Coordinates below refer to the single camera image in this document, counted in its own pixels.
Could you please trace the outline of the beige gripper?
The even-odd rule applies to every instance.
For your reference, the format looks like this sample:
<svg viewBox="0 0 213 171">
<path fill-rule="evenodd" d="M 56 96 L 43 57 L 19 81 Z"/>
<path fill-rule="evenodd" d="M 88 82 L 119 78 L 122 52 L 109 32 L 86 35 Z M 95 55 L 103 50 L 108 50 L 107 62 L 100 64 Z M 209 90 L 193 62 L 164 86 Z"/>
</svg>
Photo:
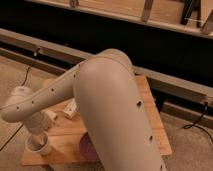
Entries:
<svg viewBox="0 0 213 171">
<path fill-rule="evenodd" d="M 28 147 L 44 147 L 48 142 L 48 135 L 42 127 L 28 128 L 29 137 L 26 140 Z"/>
</svg>

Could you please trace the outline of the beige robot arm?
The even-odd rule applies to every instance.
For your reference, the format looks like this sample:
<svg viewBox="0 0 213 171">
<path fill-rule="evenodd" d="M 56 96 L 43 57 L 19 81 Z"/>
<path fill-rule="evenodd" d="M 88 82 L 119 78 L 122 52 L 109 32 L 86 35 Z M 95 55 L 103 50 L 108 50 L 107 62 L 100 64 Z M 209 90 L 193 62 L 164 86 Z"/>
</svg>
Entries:
<svg viewBox="0 0 213 171">
<path fill-rule="evenodd" d="M 105 171 L 167 171 L 130 58 L 106 49 L 75 65 L 48 87 L 0 107 L 7 122 L 73 98 Z"/>
</svg>

